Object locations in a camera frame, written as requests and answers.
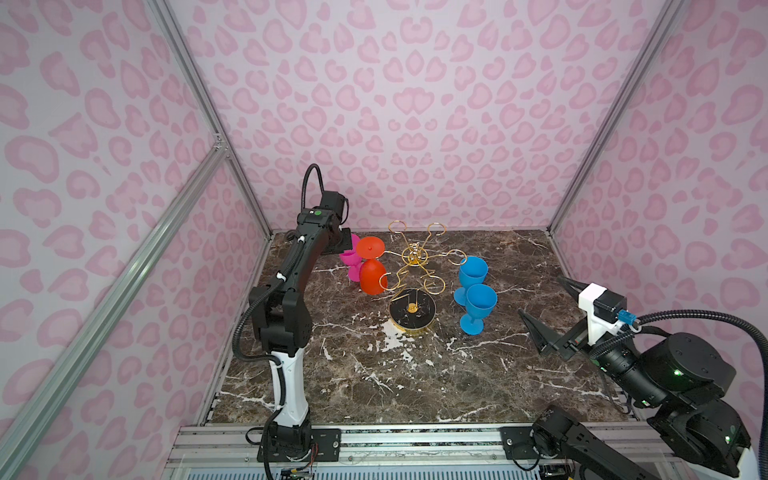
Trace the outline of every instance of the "glass base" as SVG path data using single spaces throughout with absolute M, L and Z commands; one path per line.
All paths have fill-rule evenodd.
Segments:
M 459 325 L 462 326 L 462 330 L 464 330 L 464 333 L 468 335 L 478 335 L 485 328 L 485 324 L 481 319 L 475 320 L 472 317 L 470 317 L 468 314 L 462 317 L 462 320 L 459 322 Z
M 453 293 L 453 299 L 461 306 L 466 306 L 467 304 L 467 289 L 463 286 L 458 288 Z

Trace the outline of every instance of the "aluminum frame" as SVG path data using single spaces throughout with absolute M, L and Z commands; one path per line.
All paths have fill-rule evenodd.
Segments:
M 259 205 L 256 193 L 253 191 L 253 188 L 248 181 L 243 165 L 240 163 L 236 152 L 231 147 L 232 142 L 230 142 L 227 130 L 224 128 L 223 123 L 216 112 L 212 97 L 208 93 L 205 82 L 203 81 L 203 76 L 197 69 L 197 65 L 195 64 L 194 58 L 192 57 L 184 38 L 184 34 L 181 32 L 181 27 L 179 26 L 176 14 L 174 14 L 174 10 L 170 7 L 167 0 L 146 0 L 146 2 L 154 13 L 157 23 L 170 45 L 170 49 L 176 58 L 179 68 L 184 74 L 187 83 L 190 85 L 192 95 L 194 95 L 197 99 L 197 103 L 200 105 L 200 109 L 203 112 L 208 126 L 220 142 L 220 147 L 227 152 L 227 161 L 232 166 L 238 186 L 243 192 L 243 195 L 245 195 L 251 212 L 258 220 L 264 236 L 271 237 L 273 233 L 272 229 Z
M 584 425 L 634 462 L 666 465 L 663 469 L 668 472 L 681 470 L 678 464 L 683 460 L 675 457 L 658 433 L 644 422 Z M 319 425 L 317 428 L 342 429 L 339 461 L 322 465 L 510 465 L 512 461 L 505 457 L 498 430 L 502 426 L 530 427 L 531 423 Z M 245 425 L 183 427 L 170 452 L 167 472 L 254 467 L 257 449 L 245 441 L 248 429 Z M 258 441 L 259 431 L 250 437 Z M 562 460 L 541 460 L 542 465 L 548 463 L 562 463 Z
M 544 231 L 545 235 L 547 236 L 547 240 L 549 240 L 549 245 L 552 247 L 552 252 L 554 252 L 554 257 L 558 259 L 558 262 L 560 263 L 560 270 L 562 270 L 563 275 L 568 278 L 575 278 L 574 273 L 571 272 L 571 268 L 569 267 L 568 263 L 565 261 L 565 255 L 563 254 L 562 250 L 560 250 L 560 246 L 558 243 L 554 240 L 554 235 L 549 230 Z
M 226 157 L 213 148 L 137 249 L 0 443 L 0 479 L 21 471 Z
M 656 21 L 650 29 L 650 33 L 643 43 L 643 47 L 637 54 L 632 68 L 627 73 L 627 77 L 624 79 L 624 83 L 621 85 L 614 102 L 611 104 L 611 108 L 603 121 L 602 125 L 598 129 L 598 132 L 594 136 L 594 140 L 587 149 L 587 153 L 584 155 L 584 160 L 579 165 L 573 180 L 568 185 L 568 188 L 563 195 L 563 200 L 560 202 L 558 209 L 554 212 L 552 222 L 550 222 L 547 231 L 554 237 L 558 229 L 565 221 L 568 211 L 576 201 L 576 197 L 584 186 L 584 183 L 589 177 L 589 173 L 592 172 L 592 168 L 597 164 L 600 156 L 605 148 L 605 144 L 611 138 L 611 135 L 616 130 L 621 118 L 627 111 L 632 97 L 637 89 L 645 79 L 645 75 L 650 70 L 651 65 L 656 60 L 656 57 L 661 53 L 662 48 L 667 43 L 667 39 L 672 35 L 673 30 L 677 26 L 677 23 L 682 18 L 682 13 L 689 0 L 667 0 L 661 7 L 659 16 L 656 17 Z

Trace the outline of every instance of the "pink leopard print wall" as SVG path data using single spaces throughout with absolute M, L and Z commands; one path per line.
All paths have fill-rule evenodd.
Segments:
M 768 333 L 767 22 L 765 2 L 691 2 L 558 232 L 577 277 L 626 293 L 633 313 L 721 310 Z M 736 367 L 726 400 L 756 438 L 751 339 L 714 322 L 664 326 Z
M 148 13 L 0 5 L 0 435 L 210 150 Z
M 272 228 L 317 162 L 353 228 L 459 229 L 548 225 L 663 2 L 171 4 Z
M 19 479 L 159 478 L 201 408 L 264 241 L 222 166 Z

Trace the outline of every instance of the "metal rail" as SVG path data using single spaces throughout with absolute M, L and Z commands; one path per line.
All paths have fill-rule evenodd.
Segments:
M 112 330 L 128 310 L 152 268 L 186 221 L 208 182 L 223 164 L 224 155 L 224 151 L 216 148 L 208 152 L 203 163 L 157 221 L 155 228 L 112 284 L 77 337 L 59 356 L 45 381 L 16 416 L 0 443 L 1 480 L 15 478 L 29 460 Z
M 270 225 L 266 221 L 266 217 L 264 216 L 264 212 L 259 205 L 256 193 L 253 191 L 253 188 L 248 181 L 245 170 L 243 169 L 243 165 L 237 159 L 235 151 L 231 147 L 232 142 L 230 142 L 229 136 L 227 135 L 227 130 L 224 128 L 224 125 L 219 118 L 219 114 L 216 112 L 216 108 L 214 107 L 214 102 L 205 87 L 203 76 L 197 70 L 197 66 L 195 65 L 187 42 L 184 39 L 184 34 L 181 31 L 179 22 L 176 19 L 176 15 L 174 14 L 174 10 L 170 7 L 167 0 L 146 1 L 154 13 L 155 18 L 157 19 L 160 30 L 164 33 L 165 38 L 170 45 L 170 49 L 173 52 L 177 63 L 179 64 L 181 72 L 184 74 L 184 78 L 190 85 L 192 95 L 194 95 L 194 97 L 197 99 L 197 103 L 200 105 L 200 109 L 203 112 L 206 122 L 208 123 L 211 131 L 214 133 L 217 139 L 223 143 L 223 149 L 227 152 L 226 159 L 232 166 L 232 169 L 235 173 L 235 178 L 237 179 L 238 187 L 245 195 L 251 212 L 258 220 L 259 226 L 261 227 L 264 236 L 270 237 L 272 235 Z
M 654 63 L 656 57 L 661 53 L 661 49 L 667 42 L 667 39 L 672 35 L 677 22 L 682 18 L 682 13 L 685 11 L 685 7 L 688 0 L 667 0 L 664 6 L 661 7 L 661 12 L 656 18 L 653 27 L 648 34 L 648 37 L 643 43 L 643 47 L 637 54 L 632 68 L 627 73 L 627 77 L 624 83 L 621 85 L 621 89 L 614 99 L 614 103 L 608 110 L 608 114 L 603 121 L 603 124 L 598 128 L 598 132 L 594 136 L 594 140 L 587 149 L 587 153 L 584 155 L 584 160 L 581 162 L 573 180 L 568 185 L 568 189 L 563 195 L 563 200 L 560 202 L 558 209 L 554 212 L 552 222 L 549 224 L 547 230 L 554 233 L 562 226 L 568 211 L 576 201 L 578 193 L 584 186 L 584 183 L 589 177 L 589 173 L 592 171 L 592 167 L 598 162 L 605 144 L 608 139 L 616 130 L 616 127 L 627 111 L 632 97 L 637 89 L 640 87 L 646 73 L 650 70 L 651 65 Z
M 263 468 L 188 468 L 162 480 L 266 480 Z M 542 480 L 539 468 L 523 472 L 513 465 L 422 465 L 329 467 L 315 468 L 314 480 Z
M 642 422 L 585 425 L 633 462 L 682 462 L 650 426 Z M 342 429 L 338 462 L 323 465 L 509 465 L 499 428 L 512 424 L 322 425 Z M 179 431 L 167 468 L 253 467 L 257 448 L 245 441 L 247 426 L 186 427 Z M 251 439 L 260 438 L 258 431 Z M 562 460 L 542 460 L 542 465 Z

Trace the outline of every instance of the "marble tabletop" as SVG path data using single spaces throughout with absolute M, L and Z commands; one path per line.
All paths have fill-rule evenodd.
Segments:
M 357 233 L 382 238 L 390 250 L 405 248 L 399 235 Z M 409 240 L 425 238 L 426 232 L 409 233 Z M 288 247 L 279 234 L 266 275 Z M 485 330 L 462 332 L 465 311 L 452 298 L 458 267 L 445 259 L 430 263 L 447 283 L 435 297 L 435 321 L 421 335 L 408 336 L 389 320 L 388 294 L 366 295 L 349 281 L 337 255 L 320 257 L 305 292 L 314 322 L 304 360 L 313 423 L 530 422 L 549 403 L 581 421 L 627 419 L 609 403 L 585 357 L 563 362 L 539 356 L 518 317 L 523 308 L 560 333 L 579 318 L 576 302 L 555 282 L 561 270 L 543 232 L 449 231 L 427 248 L 458 248 L 488 263 L 485 282 L 498 292 L 498 305 Z M 394 255 L 381 260 L 388 271 L 402 265 Z M 260 351 L 250 326 L 243 349 Z M 212 422 L 260 424 L 272 408 L 269 366 L 233 360 Z

